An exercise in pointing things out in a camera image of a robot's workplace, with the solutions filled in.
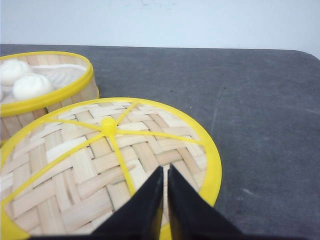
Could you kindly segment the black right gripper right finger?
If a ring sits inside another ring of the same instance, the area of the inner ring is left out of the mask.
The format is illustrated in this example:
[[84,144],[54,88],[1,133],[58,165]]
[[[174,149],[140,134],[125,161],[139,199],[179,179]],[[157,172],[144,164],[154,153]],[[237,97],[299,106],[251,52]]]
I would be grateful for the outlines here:
[[174,165],[168,170],[168,209],[173,240],[240,240],[242,233],[212,208]]

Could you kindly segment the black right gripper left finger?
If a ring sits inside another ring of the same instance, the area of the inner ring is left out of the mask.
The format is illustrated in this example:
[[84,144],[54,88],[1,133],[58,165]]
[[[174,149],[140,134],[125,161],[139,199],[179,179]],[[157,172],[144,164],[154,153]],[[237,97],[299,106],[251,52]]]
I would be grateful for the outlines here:
[[157,167],[132,198],[102,223],[93,240],[158,240],[163,215],[163,168]]

